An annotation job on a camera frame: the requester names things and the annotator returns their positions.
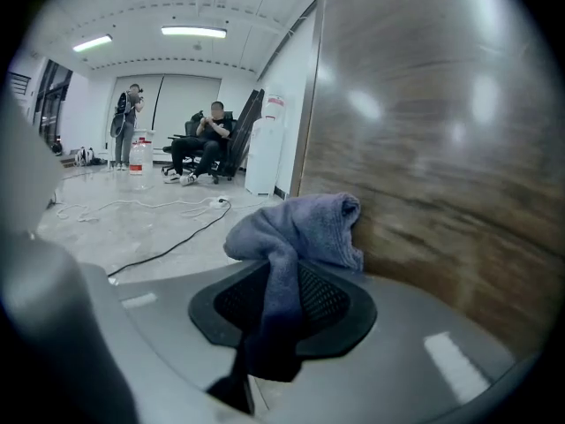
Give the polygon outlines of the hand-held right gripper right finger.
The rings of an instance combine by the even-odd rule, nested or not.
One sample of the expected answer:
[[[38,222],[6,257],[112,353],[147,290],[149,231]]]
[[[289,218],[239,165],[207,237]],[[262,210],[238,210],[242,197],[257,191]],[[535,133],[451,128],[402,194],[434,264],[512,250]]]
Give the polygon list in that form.
[[[303,364],[295,381],[261,381],[265,424],[473,424],[517,385],[512,354],[429,293],[345,269],[377,308],[347,355]]]

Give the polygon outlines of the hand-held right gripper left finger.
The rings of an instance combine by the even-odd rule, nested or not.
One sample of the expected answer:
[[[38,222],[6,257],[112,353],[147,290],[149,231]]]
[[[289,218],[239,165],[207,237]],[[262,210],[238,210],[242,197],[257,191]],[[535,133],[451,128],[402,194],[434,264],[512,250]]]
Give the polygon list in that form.
[[[82,264],[96,321],[136,413],[235,413],[206,389],[229,373],[236,353],[210,344],[190,320],[188,306],[199,290],[248,265],[113,285],[104,269]]]

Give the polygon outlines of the blue wiping cloth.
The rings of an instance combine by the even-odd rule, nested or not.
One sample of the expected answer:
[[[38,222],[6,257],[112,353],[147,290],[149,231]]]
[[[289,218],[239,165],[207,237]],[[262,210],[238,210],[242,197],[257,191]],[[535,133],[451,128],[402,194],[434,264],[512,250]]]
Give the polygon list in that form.
[[[359,200],[349,193],[291,198],[244,217],[227,235],[223,249],[238,261],[270,265],[257,329],[243,339],[248,372],[290,382],[300,369],[296,345],[304,327],[298,266],[302,259],[361,271],[364,255],[354,247],[351,228]]]

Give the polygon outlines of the clear water jug red label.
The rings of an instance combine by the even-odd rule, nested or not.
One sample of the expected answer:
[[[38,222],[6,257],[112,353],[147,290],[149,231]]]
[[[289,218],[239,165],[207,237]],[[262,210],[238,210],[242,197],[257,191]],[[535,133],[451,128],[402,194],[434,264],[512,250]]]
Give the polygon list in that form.
[[[153,145],[146,137],[139,137],[132,143],[129,163],[130,185],[135,191],[152,186]]]

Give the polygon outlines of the black office chair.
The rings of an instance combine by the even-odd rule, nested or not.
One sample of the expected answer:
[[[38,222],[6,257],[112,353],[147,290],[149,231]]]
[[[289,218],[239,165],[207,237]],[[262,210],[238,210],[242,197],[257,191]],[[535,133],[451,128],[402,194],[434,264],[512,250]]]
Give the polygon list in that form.
[[[221,149],[219,156],[214,160],[211,164],[210,168],[208,169],[208,176],[213,179],[213,183],[217,185],[220,181],[220,178],[226,178],[228,181],[233,179],[235,172],[237,171],[237,167],[235,167],[235,161],[233,160],[235,149],[233,148],[233,144],[235,142],[235,137],[237,135],[237,120],[233,118],[232,111],[225,111],[224,116],[230,118],[232,120],[232,132],[230,133],[230,137],[224,139],[220,142]],[[183,139],[187,137],[193,137],[197,126],[200,124],[200,120],[204,117],[204,113],[201,110],[200,112],[191,116],[190,120],[185,121],[184,134],[173,134],[169,137],[169,140],[174,141],[178,139]],[[202,151],[196,151],[194,154],[186,155],[183,159],[183,167],[184,171],[191,172],[193,171],[199,164],[200,159],[202,156]]]

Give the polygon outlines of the white water dispenser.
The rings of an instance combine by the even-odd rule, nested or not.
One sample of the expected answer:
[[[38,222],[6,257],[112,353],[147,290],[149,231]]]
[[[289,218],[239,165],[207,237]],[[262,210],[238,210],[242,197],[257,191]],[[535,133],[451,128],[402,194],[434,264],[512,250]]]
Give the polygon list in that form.
[[[253,123],[247,155],[245,189],[255,196],[270,196],[275,190],[283,146],[285,101],[268,94],[261,118]]]

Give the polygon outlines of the leaning dark boards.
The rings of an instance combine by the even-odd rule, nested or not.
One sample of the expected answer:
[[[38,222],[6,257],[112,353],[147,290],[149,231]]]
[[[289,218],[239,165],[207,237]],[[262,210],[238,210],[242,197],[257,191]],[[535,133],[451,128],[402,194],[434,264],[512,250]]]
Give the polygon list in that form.
[[[238,130],[233,144],[233,148],[235,149],[233,160],[235,161],[235,167],[237,167],[235,174],[238,172],[248,153],[248,145],[251,139],[253,125],[261,117],[264,96],[264,89],[259,91],[253,90],[237,119]]]

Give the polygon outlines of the long ceiling light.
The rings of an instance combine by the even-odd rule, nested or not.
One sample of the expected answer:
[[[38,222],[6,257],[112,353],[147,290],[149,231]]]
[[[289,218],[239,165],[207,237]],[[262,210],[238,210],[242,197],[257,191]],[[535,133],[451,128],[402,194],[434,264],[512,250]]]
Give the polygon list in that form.
[[[163,26],[161,31],[163,35],[169,36],[196,36],[213,39],[225,39],[227,36],[225,29],[203,26]]]
[[[92,39],[92,40],[89,40],[89,41],[86,41],[86,42],[82,42],[78,45],[75,45],[75,46],[72,47],[72,50],[74,52],[80,53],[80,52],[83,52],[83,51],[88,50],[88,49],[92,49],[92,48],[95,48],[95,47],[98,47],[98,46],[102,46],[104,44],[111,43],[112,41],[113,41],[113,38],[109,34],[106,34],[104,36],[101,36],[101,37],[98,37],[98,38],[95,38],[95,39]]]

